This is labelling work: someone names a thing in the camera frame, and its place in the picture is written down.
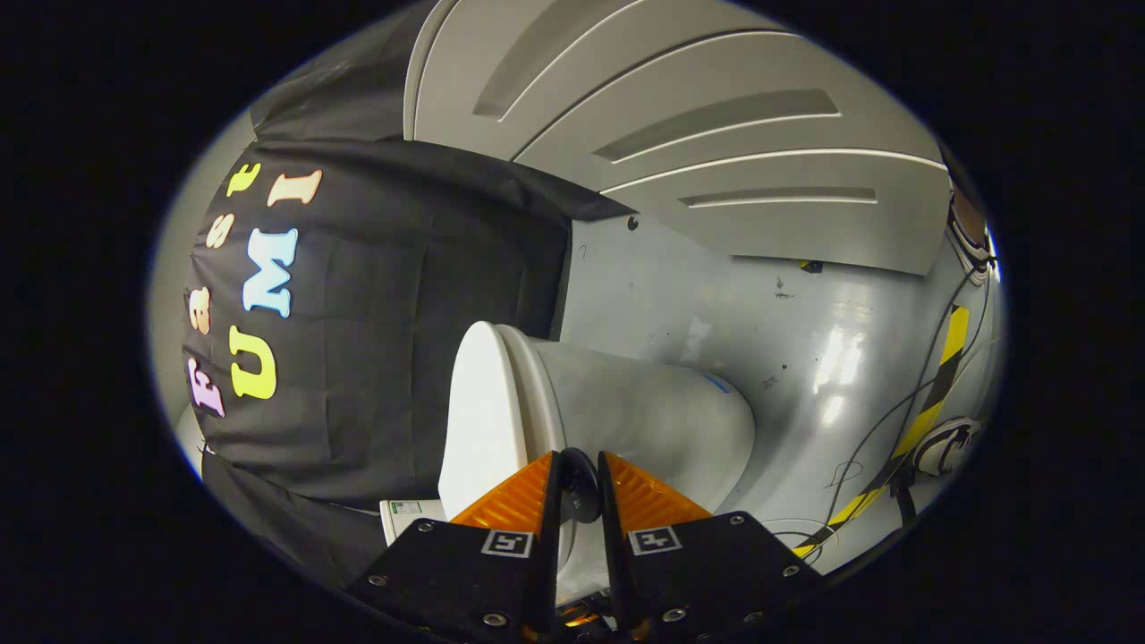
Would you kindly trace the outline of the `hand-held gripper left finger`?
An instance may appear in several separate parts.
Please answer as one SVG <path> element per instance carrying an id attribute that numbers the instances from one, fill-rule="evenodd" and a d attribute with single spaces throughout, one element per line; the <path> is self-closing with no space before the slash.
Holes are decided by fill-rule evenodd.
<path id="1" fill-rule="evenodd" d="M 555 451 L 529 464 L 544 474 L 540 515 L 524 529 L 418 519 L 347 592 L 435 643 L 548 643 L 556 620 L 560 479 Z"/>

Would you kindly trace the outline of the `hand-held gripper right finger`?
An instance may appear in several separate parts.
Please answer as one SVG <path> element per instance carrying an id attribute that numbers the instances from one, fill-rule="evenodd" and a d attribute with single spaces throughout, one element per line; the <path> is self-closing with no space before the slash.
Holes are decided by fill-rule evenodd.
<path id="1" fill-rule="evenodd" d="M 611 607 L 632 643 L 755 643 L 826 579 L 747 511 L 712 513 L 642 468 L 598 454 Z"/>

